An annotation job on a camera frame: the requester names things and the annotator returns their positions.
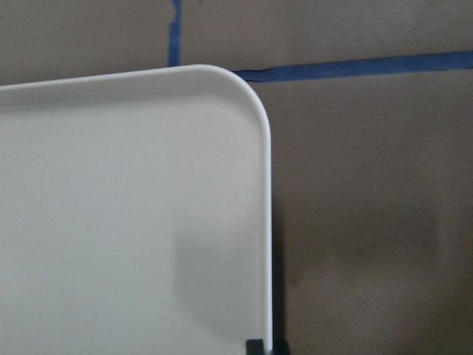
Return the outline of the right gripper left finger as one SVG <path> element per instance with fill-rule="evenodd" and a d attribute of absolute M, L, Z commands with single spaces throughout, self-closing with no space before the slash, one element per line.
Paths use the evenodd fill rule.
<path fill-rule="evenodd" d="M 264 342 L 262 340 L 247 340 L 245 352 L 246 355 L 265 355 Z"/>

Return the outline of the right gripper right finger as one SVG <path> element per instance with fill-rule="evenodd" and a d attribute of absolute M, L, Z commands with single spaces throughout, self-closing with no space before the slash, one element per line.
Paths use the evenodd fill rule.
<path fill-rule="evenodd" d="M 273 343 L 273 355 L 290 355 L 290 347 L 285 340 L 275 340 Z"/>

